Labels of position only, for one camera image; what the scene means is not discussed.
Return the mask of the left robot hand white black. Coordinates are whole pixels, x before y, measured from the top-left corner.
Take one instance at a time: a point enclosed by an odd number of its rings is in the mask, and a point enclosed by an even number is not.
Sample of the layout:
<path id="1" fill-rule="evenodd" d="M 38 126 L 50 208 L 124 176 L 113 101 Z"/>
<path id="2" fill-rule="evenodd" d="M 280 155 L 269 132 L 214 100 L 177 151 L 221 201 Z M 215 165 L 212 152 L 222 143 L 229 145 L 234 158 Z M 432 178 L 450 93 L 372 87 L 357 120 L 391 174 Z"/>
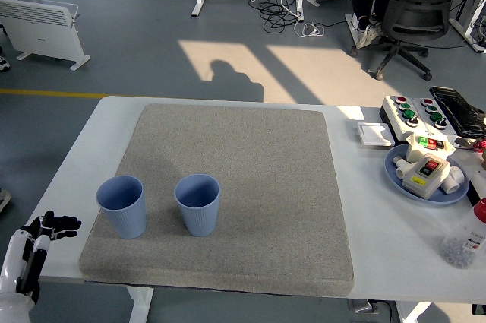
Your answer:
<path id="1" fill-rule="evenodd" d="M 75 237 L 82 222 L 47 211 L 11 237 L 1 270 L 1 321 L 29 322 L 51 241 Z"/>

